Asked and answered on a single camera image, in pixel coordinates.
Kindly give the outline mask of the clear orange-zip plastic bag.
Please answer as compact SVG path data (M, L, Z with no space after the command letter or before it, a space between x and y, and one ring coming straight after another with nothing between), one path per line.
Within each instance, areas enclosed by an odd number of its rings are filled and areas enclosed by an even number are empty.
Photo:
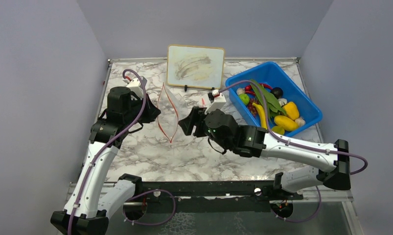
M161 114L157 117L157 126L161 131L167 146L174 147L183 131L179 126L179 121L186 118L194 106L206 107L206 98L201 94L196 94L195 99L174 93L173 89L162 84L162 88L157 100L157 108Z

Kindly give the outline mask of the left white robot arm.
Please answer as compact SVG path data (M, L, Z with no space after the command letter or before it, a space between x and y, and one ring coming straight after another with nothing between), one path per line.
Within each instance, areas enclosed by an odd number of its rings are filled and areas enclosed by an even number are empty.
M123 200L137 201L142 187L120 180L100 198L110 165L129 130L136 123L154 122L160 110L139 87L114 87L107 96L107 108L91 127L88 151L75 189L61 211L50 222L64 235L103 235L109 220Z

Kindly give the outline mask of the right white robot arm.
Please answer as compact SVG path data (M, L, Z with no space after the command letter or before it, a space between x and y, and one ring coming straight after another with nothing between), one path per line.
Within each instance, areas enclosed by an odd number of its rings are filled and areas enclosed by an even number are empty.
M347 143L319 144L276 135L262 127L239 125L233 116L216 109L208 114L193 107L190 114L178 122L186 136L207 137L225 154L230 151L240 157L280 158L305 164L306 167L275 176L271 193L283 199L301 189L323 185L334 190L349 190L350 163L346 156Z

